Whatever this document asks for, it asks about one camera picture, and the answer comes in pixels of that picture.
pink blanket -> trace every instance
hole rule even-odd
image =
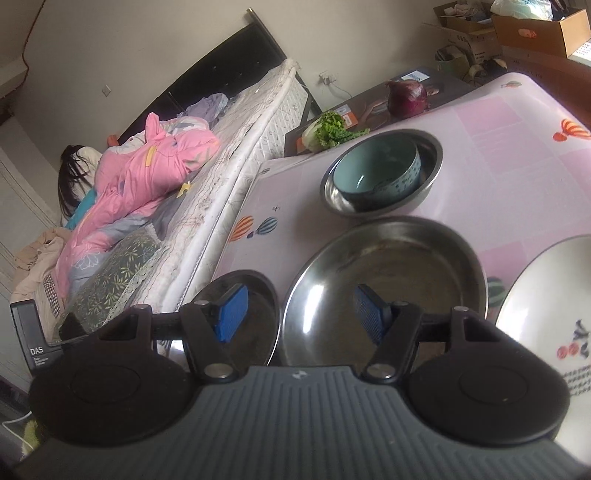
[[[66,299],[69,271],[90,252],[106,252],[112,242],[101,227],[130,213],[149,215],[163,197],[183,184],[186,175],[201,168],[219,148],[219,140],[203,128],[177,135],[167,133],[154,113],[146,119],[145,144],[118,154],[105,151],[95,175],[96,202],[73,231],[54,271],[57,294]]]

floral pillow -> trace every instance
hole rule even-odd
[[[125,304],[161,255],[150,226],[119,242],[97,272],[78,290],[54,330],[54,341],[94,332],[125,309]]]

plastic bag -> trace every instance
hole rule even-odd
[[[550,0],[495,0],[491,13],[504,17],[552,20]]]

red onion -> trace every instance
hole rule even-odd
[[[386,82],[390,87],[388,111],[396,118],[408,118],[427,109],[427,91],[416,80]]]

green vegetable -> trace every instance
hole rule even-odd
[[[332,148],[369,132],[369,128],[359,132],[345,130],[345,120],[336,112],[324,112],[302,135],[303,144],[312,152]]]

